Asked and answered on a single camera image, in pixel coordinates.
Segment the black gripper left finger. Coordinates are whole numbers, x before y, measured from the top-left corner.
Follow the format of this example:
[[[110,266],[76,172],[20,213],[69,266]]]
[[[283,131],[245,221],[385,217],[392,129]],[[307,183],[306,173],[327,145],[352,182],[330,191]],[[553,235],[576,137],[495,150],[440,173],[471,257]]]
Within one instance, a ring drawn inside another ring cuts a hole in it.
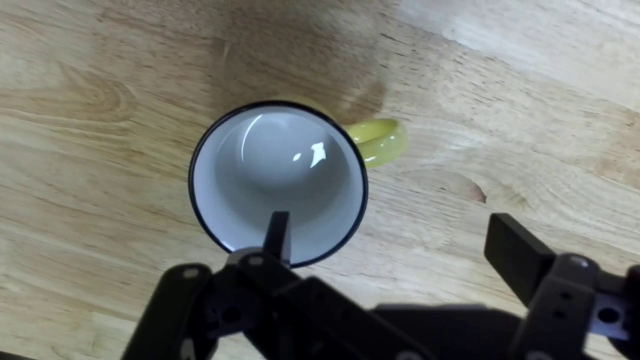
[[[275,259],[289,261],[289,234],[288,234],[288,212],[273,212],[263,238],[263,251]]]

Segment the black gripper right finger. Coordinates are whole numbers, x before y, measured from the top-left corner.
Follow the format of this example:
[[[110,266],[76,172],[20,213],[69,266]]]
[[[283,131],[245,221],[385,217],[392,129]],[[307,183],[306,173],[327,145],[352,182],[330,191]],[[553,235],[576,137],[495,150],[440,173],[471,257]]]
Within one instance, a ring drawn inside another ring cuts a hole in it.
[[[556,254],[510,213],[491,213],[483,257],[521,303],[527,303]]]

